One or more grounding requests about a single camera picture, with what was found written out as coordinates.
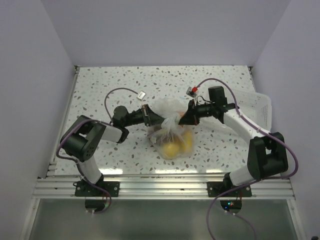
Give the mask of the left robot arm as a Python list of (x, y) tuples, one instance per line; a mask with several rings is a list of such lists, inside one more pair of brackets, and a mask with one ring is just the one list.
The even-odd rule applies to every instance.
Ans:
[(128, 112), (122, 105), (116, 107), (110, 123), (81, 115), (60, 139), (56, 157), (74, 162), (82, 179), (87, 182), (87, 192), (92, 196), (99, 196), (104, 190), (103, 174), (97, 166), (94, 154), (100, 141), (121, 144), (129, 135), (126, 127), (139, 124), (151, 127), (164, 120), (147, 104), (133, 112)]

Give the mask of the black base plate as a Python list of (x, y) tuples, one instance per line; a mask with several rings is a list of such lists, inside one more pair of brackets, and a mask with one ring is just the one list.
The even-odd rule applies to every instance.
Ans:
[(75, 187), (76, 197), (118, 197), (120, 191), (119, 181), (104, 181), (100, 179), (96, 184), (80, 180), (72, 184)]
[(207, 194), (210, 198), (215, 198), (222, 193), (225, 193), (223, 195), (224, 197), (252, 197), (252, 190), (250, 186), (245, 186), (240, 188), (238, 186), (238, 189), (235, 185), (232, 184), (230, 179), (230, 173), (226, 173), (223, 177), (223, 180), (220, 181), (208, 181), (206, 183), (207, 186)]

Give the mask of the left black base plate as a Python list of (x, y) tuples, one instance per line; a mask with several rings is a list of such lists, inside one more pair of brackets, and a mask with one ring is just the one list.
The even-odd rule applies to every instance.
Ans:
[(100, 179), (96, 184), (80, 180), (72, 184), (75, 187), (76, 197), (118, 197), (120, 191), (119, 181), (104, 181)]

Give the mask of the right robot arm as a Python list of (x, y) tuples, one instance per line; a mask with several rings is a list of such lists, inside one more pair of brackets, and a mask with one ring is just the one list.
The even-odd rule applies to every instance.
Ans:
[(281, 133), (267, 132), (245, 118), (235, 102), (228, 103), (222, 86), (210, 87), (208, 95), (209, 103), (197, 105), (191, 100), (179, 124), (196, 126), (201, 118), (214, 117), (234, 130), (248, 144), (246, 165), (224, 175), (222, 191), (227, 196), (235, 196), (241, 190), (241, 185), (288, 170), (287, 151)]

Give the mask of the yellow fake pear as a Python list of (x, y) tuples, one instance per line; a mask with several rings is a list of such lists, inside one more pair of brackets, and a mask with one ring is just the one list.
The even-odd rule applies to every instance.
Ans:
[(162, 146), (162, 155), (165, 159), (175, 159), (180, 154), (180, 145), (175, 142), (167, 142)]

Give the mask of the white plastic basket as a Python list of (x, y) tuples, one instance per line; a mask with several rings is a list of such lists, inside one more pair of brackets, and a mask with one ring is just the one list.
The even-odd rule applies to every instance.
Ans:
[[(233, 90), (237, 105), (246, 117), (263, 129), (270, 131), (272, 128), (272, 101), (264, 94), (243, 90)], [(235, 131), (223, 125), (214, 117), (202, 118), (200, 125), (212, 130), (217, 130), (229, 134)]]

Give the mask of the clear printed plastic bag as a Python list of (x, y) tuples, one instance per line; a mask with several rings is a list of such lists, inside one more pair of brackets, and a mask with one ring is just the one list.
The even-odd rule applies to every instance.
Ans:
[(148, 128), (147, 138), (150, 144), (156, 149), (158, 154), (163, 158), (162, 146), (165, 143), (177, 143), (180, 145), (180, 153), (176, 157), (188, 157), (192, 154), (194, 148), (194, 137), (193, 137), (193, 148), (191, 153), (185, 154), (182, 151), (183, 134), (185, 132), (191, 132), (193, 136), (192, 128), (188, 125), (179, 125), (181, 117), (178, 112), (185, 113), (187, 107), (180, 101), (172, 98), (161, 98), (153, 103), (151, 106), (152, 111), (161, 117), (165, 118), (162, 124), (153, 125)]

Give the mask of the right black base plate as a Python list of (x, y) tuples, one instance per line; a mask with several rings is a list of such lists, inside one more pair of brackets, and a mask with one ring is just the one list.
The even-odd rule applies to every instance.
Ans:
[(225, 193), (223, 195), (224, 197), (252, 197), (252, 190), (250, 186), (245, 186), (240, 188), (238, 186), (238, 189), (235, 185), (232, 184), (230, 179), (230, 173), (226, 173), (223, 177), (223, 180), (220, 181), (208, 181), (206, 183), (207, 186), (207, 194), (210, 198), (215, 198), (222, 193)]

